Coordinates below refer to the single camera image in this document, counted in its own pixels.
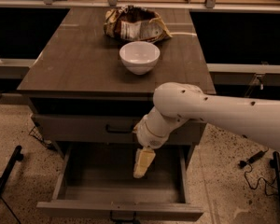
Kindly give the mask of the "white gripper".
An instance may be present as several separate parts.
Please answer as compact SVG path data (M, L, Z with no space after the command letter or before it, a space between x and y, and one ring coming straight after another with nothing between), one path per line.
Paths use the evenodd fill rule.
M153 149L160 148L168 140L169 133L163 119L151 119L148 115L133 127L133 133L143 147L136 151L133 177L142 178L156 156Z

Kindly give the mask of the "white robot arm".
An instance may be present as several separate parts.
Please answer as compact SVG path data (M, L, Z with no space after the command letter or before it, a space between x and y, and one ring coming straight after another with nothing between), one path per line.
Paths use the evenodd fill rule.
M200 120L280 152L280 101L207 95L190 84L168 82L153 94L153 108L133 132L142 146L133 176L143 177L170 133L187 121Z

